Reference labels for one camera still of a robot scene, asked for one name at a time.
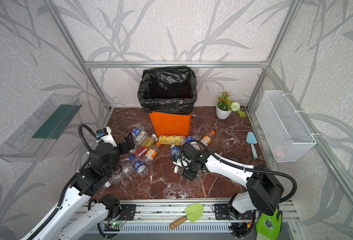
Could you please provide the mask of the clear bottle green label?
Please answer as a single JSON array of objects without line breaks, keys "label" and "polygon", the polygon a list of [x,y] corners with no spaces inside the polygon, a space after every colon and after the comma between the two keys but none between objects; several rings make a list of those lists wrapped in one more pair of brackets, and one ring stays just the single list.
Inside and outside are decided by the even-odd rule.
[{"label": "clear bottle green label", "polygon": [[[175,167],[174,167],[174,173],[175,173],[175,174],[178,174],[178,175],[181,176],[183,171],[184,171],[184,168],[183,168],[183,167],[180,167],[180,166],[175,166]],[[200,171],[197,172],[196,180],[200,180],[201,175],[202,175],[202,170],[200,170]]]}]

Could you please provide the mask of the blue label crushed bottle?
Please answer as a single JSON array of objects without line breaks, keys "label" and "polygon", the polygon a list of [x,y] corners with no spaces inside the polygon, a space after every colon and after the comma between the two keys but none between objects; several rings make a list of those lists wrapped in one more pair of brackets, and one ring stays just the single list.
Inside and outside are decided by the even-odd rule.
[{"label": "blue label crushed bottle", "polygon": [[131,134],[136,145],[140,144],[148,136],[148,132],[143,126],[136,126],[132,129]]}]

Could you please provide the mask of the blue label water bottle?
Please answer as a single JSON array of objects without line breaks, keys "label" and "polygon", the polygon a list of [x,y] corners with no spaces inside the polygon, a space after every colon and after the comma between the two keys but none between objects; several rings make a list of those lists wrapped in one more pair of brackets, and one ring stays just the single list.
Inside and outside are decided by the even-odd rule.
[{"label": "blue label water bottle", "polygon": [[180,157],[180,148],[176,145],[171,145],[171,155],[174,162],[177,162]]}]

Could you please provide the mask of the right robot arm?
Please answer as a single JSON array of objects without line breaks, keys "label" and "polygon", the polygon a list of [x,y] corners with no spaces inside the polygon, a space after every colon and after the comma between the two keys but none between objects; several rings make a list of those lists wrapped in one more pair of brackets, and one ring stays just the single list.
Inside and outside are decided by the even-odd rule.
[{"label": "right robot arm", "polygon": [[227,203],[234,220],[243,214],[251,216],[249,224],[229,226],[230,234],[243,239],[252,230],[258,240],[276,240],[282,228],[282,211],[279,204],[290,200],[297,191],[296,180],[285,173],[270,170],[266,165],[245,165],[213,153],[202,144],[203,150],[184,143],[179,152],[173,152],[173,163],[183,168],[181,176],[193,182],[200,171],[222,175],[242,186],[245,193],[234,194]]}]

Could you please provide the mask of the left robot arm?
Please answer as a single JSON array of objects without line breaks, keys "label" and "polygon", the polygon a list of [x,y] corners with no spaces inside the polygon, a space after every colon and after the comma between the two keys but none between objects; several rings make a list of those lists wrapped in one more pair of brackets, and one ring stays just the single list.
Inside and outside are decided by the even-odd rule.
[{"label": "left robot arm", "polygon": [[88,150],[88,158],[65,184],[58,203],[23,237],[25,240],[77,240],[94,225],[122,214],[120,201],[106,195],[83,216],[66,225],[74,213],[113,176],[121,155],[135,147],[132,134],[116,143],[109,127],[93,132],[87,125],[80,124],[78,134]]}]

